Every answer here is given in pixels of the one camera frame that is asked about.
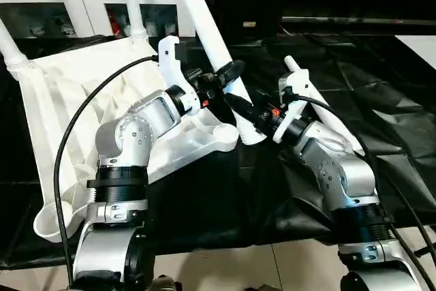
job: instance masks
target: black tarp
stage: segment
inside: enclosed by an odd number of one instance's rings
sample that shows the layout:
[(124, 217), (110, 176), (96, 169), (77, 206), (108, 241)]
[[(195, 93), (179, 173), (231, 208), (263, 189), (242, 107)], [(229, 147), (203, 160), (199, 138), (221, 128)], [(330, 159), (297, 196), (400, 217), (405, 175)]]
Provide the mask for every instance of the black tarp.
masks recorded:
[[(37, 57), (87, 42), (27, 40), (19, 46)], [(344, 35), (276, 37), (230, 46), (230, 52), (247, 64), (243, 80), (255, 103), (264, 101), (258, 89), (278, 101), (277, 80), (287, 73), (284, 56), (292, 55), (308, 68), (313, 84), (378, 157), (379, 189), (396, 224), (414, 222), (386, 179), (407, 195), (424, 223), (436, 223), (436, 71), (418, 55), (394, 37)], [(187, 40), (187, 58), (186, 68), (210, 69), (195, 40)], [(14, 141), (11, 151), (1, 152), (0, 201), (7, 215), (2, 221), (0, 267), (60, 264), (60, 245), (33, 232), (42, 197), (29, 133), (18, 85), (6, 72), (0, 72), (0, 79), (1, 132), (5, 140)], [(219, 101), (211, 110), (222, 121), (232, 120)], [(285, 145), (269, 140), (252, 147), (238, 143), (234, 151), (211, 153), (180, 169), (149, 187), (149, 204), (159, 254), (331, 240), (333, 228), (314, 176)], [(73, 247), (77, 240), (76, 233)]]

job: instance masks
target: black cable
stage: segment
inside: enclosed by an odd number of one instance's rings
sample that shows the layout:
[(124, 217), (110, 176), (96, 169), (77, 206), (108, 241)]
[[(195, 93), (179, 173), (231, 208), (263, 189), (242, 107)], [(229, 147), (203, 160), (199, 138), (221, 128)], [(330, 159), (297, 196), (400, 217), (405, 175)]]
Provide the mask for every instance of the black cable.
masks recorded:
[(392, 231), (392, 233), (394, 234), (396, 239), (399, 241), (399, 243), (401, 244), (401, 247), (403, 247), (404, 251), (409, 256), (410, 260), (413, 262), (413, 264), (415, 265), (416, 269), (420, 272), (420, 274), (421, 274), (422, 278), (424, 279), (426, 285), (429, 287), (429, 290), (430, 291), (436, 291), (436, 288), (433, 285), (433, 282), (431, 281), (431, 278), (429, 277), (429, 275), (425, 271), (424, 267), (422, 267), (420, 261), (415, 256), (414, 252), (409, 248), (407, 243), (404, 241), (403, 237), (399, 234), (399, 232), (396, 230), (396, 228), (392, 224), (390, 224), (390, 230)]
[[(362, 149), (365, 152), (365, 157), (368, 159), (368, 164), (370, 165), (370, 167), (371, 167), (371, 169), (373, 170), (373, 173), (374, 173), (377, 193), (380, 195), (380, 192), (379, 192), (379, 190), (377, 188), (377, 184), (378, 184), (378, 182), (380, 182), (380, 179), (379, 179), (379, 176), (378, 176), (378, 170), (377, 170), (377, 162), (375, 161), (375, 158), (372, 156), (371, 152), (368, 150), (368, 147), (364, 143), (364, 141), (363, 141), (362, 137), (360, 136), (360, 134), (355, 132), (354, 128), (347, 121), (347, 119), (343, 118), (342, 115), (339, 115), (329, 105), (326, 105), (325, 103), (320, 102), (319, 100), (316, 100), (316, 99), (313, 99), (313, 98), (310, 98), (310, 97), (305, 97), (303, 95), (297, 95), (297, 94), (290, 95), (290, 98), (292, 100), (302, 100), (302, 101), (309, 102), (311, 104), (317, 105), (319, 107), (322, 107), (323, 109), (327, 110), (328, 112), (331, 112), (335, 117), (337, 117), (342, 122), (342, 124), (344, 124), (344, 126), (354, 135), (354, 137), (357, 139), (357, 141), (362, 146)], [(412, 208), (412, 206), (410, 205), (409, 201), (406, 199), (406, 197), (400, 191), (400, 189), (395, 185), (395, 183), (393, 183), (390, 179), (387, 179), (387, 181), (394, 188), (395, 192), (398, 194), (398, 196), (401, 199), (401, 201), (403, 202), (403, 204), (410, 210), (410, 212), (414, 216), (416, 225), (417, 225), (419, 231), (421, 232), (422, 237), (426, 241), (426, 245), (429, 247), (431, 253), (433, 252), (432, 253), (432, 257), (433, 257), (433, 254), (435, 253), (435, 248), (433, 247), (433, 244), (431, 243), (430, 237), (427, 234), (427, 231), (425, 230), (424, 226), (422, 225), (419, 217), (416, 215), (415, 210)], [(403, 249), (405, 250), (407, 255), (410, 257), (412, 262), (415, 264), (416, 268), (419, 270), (420, 274), (422, 275), (422, 278), (425, 280), (425, 282), (426, 282), (427, 286), (429, 287), (429, 289), (430, 290), (436, 290), (433, 282), (430, 280), (429, 276), (427, 275), (427, 273), (425, 272), (425, 270), (422, 268), (421, 264), (419, 263), (418, 258), (415, 256), (413, 251), (409, 248), (407, 243), (404, 241), (404, 239), (401, 237), (401, 235), (398, 233), (398, 231), (396, 231), (395, 227), (392, 224), (390, 224), (390, 229), (391, 229), (392, 233), (395, 235), (395, 237), (399, 240), (399, 243), (401, 244), (401, 246), (403, 247)]]
[(118, 71), (113, 73), (111, 76), (109, 76), (105, 81), (103, 81), (93, 92), (89, 94), (89, 96), (83, 101), (83, 103), (80, 105), (80, 107), (77, 109), (74, 116), (71, 118), (71, 121), (69, 122), (67, 129), (65, 130), (65, 133), (63, 134), (61, 143), (59, 145), (59, 149), (56, 154), (56, 160), (54, 161), (54, 172), (53, 172), (53, 185), (54, 185), (54, 202), (56, 204), (56, 212), (57, 212), (57, 219), (59, 223), (59, 231), (61, 233), (61, 239), (62, 239), (62, 246), (63, 246), (63, 252), (65, 255), (65, 261), (67, 265), (67, 273), (68, 273), (68, 284), (71, 288), (73, 284), (73, 266), (72, 266), (72, 258), (71, 254), (69, 252), (69, 245), (68, 245), (68, 238), (67, 238), (67, 230), (65, 228), (65, 222), (63, 220), (63, 211), (61, 206), (61, 192), (59, 190), (59, 169), (61, 167), (61, 159), (62, 159), (62, 153), (65, 148), (65, 145), (67, 144), (67, 140), (69, 135), (71, 134), (74, 124), (76, 124), (80, 114), (82, 114), (83, 110), (88, 106), (88, 104), (92, 101), (92, 99), (114, 78), (116, 78), (121, 73), (127, 71), (129, 68), (144, 63), (145, 61), (157, 61), (158, 56), (149, 56), (144, 57), (141, 59), (138, 59), (137, 61), (134, 61), (122, 68), (120, 68)]
[(428, 247), (423, 247), (421, 249), (415, 250), (414, 254), (416, 257), (421, 258), (423, 255), (427, 255), (429, 253)]

